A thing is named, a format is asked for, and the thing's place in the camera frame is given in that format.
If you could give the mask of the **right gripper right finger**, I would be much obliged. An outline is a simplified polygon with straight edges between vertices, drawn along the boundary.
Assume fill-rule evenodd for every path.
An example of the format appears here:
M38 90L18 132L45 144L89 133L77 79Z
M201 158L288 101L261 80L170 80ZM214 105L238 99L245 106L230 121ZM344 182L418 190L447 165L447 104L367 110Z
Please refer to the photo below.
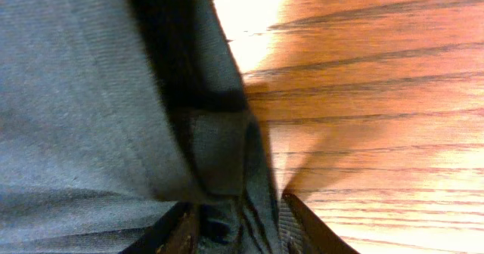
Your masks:
M288 192L281 196L279 234L284 254L359 254L300 198Z

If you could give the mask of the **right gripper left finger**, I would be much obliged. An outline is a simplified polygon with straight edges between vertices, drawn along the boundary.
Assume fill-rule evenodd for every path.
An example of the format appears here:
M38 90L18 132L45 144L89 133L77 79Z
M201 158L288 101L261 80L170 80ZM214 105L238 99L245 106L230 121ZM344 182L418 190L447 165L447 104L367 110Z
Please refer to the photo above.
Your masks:
M199 206L176 203L120 254L195 254L198 240Z

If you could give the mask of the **black t-shirt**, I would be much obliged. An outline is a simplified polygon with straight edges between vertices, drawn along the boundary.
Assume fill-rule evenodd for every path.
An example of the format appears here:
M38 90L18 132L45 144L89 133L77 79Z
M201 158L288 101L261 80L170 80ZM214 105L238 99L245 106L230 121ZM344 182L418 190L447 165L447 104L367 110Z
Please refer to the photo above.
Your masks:
M1 251L120 253L176 203L196 253L279 253L212 0L1 0Z

